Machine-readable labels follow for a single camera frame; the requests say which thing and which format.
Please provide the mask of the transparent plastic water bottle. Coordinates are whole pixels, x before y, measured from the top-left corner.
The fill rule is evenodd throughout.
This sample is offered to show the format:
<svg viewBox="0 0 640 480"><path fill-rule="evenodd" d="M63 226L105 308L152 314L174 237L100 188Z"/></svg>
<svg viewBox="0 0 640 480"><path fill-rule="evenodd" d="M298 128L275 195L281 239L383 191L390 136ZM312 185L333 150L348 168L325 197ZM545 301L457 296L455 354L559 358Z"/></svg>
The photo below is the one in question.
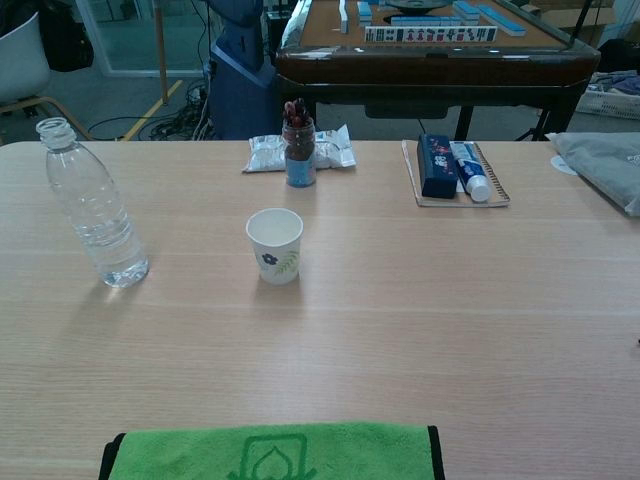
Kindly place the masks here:
<svg viewBox="0 0 640 480"><path fill-rule="evenodd" d="M46 147L46 173L56 199L101 280L128 288L144 279L149 259L104 164L63 117L36 124Z"/></svg>

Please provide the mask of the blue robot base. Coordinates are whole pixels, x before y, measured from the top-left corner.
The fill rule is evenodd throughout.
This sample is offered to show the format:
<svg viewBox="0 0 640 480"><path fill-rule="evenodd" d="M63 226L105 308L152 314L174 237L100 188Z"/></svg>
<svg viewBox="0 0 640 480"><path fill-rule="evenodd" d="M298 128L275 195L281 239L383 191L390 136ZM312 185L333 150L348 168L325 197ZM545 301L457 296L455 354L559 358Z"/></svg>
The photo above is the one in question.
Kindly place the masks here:
<svg viewBox="0 0 640 480"><path fill-rule="evenodd" d="M206 0L223 20L211 47L210 117L221 140L274 134L279 126L276 70L265 56L263 0Z"/></svg>

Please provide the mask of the flower print paper cup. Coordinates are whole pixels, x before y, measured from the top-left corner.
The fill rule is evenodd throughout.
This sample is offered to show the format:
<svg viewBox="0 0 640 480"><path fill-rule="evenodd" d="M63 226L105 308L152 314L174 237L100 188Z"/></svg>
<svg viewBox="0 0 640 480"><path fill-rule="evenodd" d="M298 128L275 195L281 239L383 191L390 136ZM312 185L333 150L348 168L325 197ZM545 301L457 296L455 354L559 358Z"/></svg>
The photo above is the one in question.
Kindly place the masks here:
<svg viewBox="0 0 640 480"><path fill-rule="evenodd" d="M285 285L299 274L302 218L286 208L267 208L246 223L260 277L272 285Z"/></svg>

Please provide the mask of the small jar with blue label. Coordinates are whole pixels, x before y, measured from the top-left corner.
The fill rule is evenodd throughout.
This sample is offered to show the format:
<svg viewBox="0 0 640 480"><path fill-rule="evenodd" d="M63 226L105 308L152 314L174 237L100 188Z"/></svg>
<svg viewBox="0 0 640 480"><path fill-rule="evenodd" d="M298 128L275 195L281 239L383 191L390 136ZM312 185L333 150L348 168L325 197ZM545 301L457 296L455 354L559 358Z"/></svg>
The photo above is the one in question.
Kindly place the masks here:
<svg viewBox="0 0 640 480"><path fill-rule="evenodd" d="M302 98L284 104L282 139L287 184L295 188L313 185L316 178L315 125Z"/></svg>

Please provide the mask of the white snack packet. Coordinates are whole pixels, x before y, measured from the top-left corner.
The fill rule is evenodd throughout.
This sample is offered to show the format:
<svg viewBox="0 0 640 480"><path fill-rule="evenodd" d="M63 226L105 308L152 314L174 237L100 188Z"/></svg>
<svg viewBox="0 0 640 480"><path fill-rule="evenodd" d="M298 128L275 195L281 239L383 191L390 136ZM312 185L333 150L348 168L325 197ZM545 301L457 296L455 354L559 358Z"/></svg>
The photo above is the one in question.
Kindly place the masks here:
<svg viewBox="0 0 640 480"><path fill-rule="evenodd" d="M281 136L263 135L248 140L250 156L244 173L285 170L285 144ZM317 169L343 169L357 165L346 124L337 130L315 133Z"/></svg>

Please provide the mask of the dark blue rectangular box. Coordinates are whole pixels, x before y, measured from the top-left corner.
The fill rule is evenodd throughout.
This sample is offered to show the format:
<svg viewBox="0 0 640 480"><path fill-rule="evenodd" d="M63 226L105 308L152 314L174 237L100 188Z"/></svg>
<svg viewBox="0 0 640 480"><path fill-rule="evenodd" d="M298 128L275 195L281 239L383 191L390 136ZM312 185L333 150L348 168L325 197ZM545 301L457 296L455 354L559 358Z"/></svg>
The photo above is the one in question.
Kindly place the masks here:
<svg viewBox="0 0 640 480"><path fill-rule="evenodd" d="M423 197L452 199L458 174L449 138L421 134L417 145L420 191Z"/></svg>

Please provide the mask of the blue white toothpaste tube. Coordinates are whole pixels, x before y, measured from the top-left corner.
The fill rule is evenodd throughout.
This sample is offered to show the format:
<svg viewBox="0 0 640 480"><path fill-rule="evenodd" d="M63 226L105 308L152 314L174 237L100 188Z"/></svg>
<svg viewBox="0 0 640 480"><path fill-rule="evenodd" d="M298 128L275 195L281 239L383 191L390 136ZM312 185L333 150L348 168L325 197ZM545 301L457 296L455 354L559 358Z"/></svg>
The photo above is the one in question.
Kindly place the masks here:
<svg viewBox="0 0 640 480"><path fill-rule="evenodd" d="M473 147L469 143L459 141L452 142L450 146L465 192L475 203L488 202L492 189L484 167Z"/></svg>

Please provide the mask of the brown mahjong table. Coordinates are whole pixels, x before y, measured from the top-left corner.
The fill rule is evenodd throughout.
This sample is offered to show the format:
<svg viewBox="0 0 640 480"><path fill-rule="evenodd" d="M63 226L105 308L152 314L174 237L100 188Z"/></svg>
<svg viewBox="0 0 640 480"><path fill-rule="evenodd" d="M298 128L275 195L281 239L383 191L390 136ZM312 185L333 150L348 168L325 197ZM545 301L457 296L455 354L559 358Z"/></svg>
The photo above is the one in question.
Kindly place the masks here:
<svg viewBox="0 0 640 480"><path fill-rule="evenodd" d="M443 118L459 107L455 137L466 138L474 108L546 109L547 133L565 131L600 53L509 0L468 0L521 25L487 43L366 43L354 1L299 0L275 54L283 100L362 105L371 118Z"/></svg>

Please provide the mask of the row of mahjong tiles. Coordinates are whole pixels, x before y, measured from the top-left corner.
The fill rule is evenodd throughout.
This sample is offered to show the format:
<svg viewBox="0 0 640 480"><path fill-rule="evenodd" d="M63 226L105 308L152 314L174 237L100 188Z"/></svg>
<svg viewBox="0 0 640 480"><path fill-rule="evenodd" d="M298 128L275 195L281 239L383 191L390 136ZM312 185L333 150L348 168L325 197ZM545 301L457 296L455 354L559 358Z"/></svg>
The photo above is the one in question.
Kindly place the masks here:
<svg viewBox="0 0 640 480"><path fill-rule="evenodd" d="M496 40L495 26L367 26L366 43L491 43Z"/></svg>

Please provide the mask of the black tripod stand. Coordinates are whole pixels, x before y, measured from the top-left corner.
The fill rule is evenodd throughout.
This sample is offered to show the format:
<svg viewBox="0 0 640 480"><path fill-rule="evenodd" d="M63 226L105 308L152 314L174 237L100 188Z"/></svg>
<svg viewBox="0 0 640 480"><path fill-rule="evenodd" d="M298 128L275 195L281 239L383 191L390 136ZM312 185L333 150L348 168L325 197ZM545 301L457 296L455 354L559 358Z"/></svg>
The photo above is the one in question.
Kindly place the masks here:
<svg viewBox="0 0 640 480"><path fill-rule="evenodd" d="M544 127L549 115L549 111L542 109L539 111L538 121L536 125L515 139L516 142L530 139L531 141L539 141L544 134Z"/></svg>

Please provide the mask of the green microfiber cloth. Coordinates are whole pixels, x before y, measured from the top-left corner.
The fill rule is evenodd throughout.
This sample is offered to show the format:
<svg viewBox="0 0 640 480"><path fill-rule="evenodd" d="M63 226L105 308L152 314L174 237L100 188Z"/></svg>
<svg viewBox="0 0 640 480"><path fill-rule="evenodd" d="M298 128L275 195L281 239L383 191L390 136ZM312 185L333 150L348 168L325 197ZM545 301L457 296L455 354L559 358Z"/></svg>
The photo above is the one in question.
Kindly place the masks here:
<svg viewBox="0 0 640 480"><path fill-rule="evenodd" d="M130 431L98 480L446 480L433 425L371 422Z"/></svg>

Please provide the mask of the grey towel in plastic bag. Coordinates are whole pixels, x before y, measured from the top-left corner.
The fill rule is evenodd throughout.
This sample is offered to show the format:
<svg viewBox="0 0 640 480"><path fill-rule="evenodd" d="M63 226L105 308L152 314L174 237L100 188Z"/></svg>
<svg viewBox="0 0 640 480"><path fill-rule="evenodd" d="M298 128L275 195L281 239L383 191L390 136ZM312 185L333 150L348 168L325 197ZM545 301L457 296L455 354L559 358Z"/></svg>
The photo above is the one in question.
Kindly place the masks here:
<svg viewBox="0 0 640 480"><path fill-rule="evenodd" d="M548 133L569 168L628 216L640 217L640 132Z"/></svg>

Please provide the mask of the white plastic basket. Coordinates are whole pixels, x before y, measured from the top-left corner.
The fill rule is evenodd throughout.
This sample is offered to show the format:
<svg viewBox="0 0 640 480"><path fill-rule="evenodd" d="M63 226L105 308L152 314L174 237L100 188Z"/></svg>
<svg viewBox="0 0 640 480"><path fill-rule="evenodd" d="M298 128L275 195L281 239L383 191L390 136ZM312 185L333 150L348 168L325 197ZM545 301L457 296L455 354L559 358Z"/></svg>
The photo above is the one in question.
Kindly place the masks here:
<svg viewBox="0 0 640 480"><path fill-rule="evenodd" d="M594 74L576 111L640 121L640 75L634 70Z"/></svg>

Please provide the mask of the black bag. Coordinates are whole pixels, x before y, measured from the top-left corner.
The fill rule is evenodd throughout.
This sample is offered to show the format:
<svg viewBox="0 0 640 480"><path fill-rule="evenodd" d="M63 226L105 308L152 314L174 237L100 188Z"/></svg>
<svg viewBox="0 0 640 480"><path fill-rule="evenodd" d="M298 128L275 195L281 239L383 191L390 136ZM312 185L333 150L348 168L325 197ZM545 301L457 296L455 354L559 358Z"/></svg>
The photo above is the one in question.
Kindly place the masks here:
<svg viewBox="0 0 640 480"><path fill-rule="evenodd" d="M52 70L71 72L92 66L94 50L82 23L61 0L38 0L40 31Z"/></svg>

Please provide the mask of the white chair with wooden legs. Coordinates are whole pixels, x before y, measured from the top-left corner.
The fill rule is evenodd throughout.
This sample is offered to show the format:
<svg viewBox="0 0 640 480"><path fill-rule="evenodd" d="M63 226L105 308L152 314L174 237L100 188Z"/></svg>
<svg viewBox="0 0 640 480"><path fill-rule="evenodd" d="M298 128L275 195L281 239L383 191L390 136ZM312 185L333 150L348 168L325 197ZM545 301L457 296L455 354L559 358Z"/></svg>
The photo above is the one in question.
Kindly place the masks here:
<svg viewBox="0 0 640 480"><path fill-rule="evenodd" d="M51 80L40 34L39 13L0 37L0 116L18 110L34 110L46 118L53 117L53 107L86 140L88 130L55 98L42 96Z"/></svg>

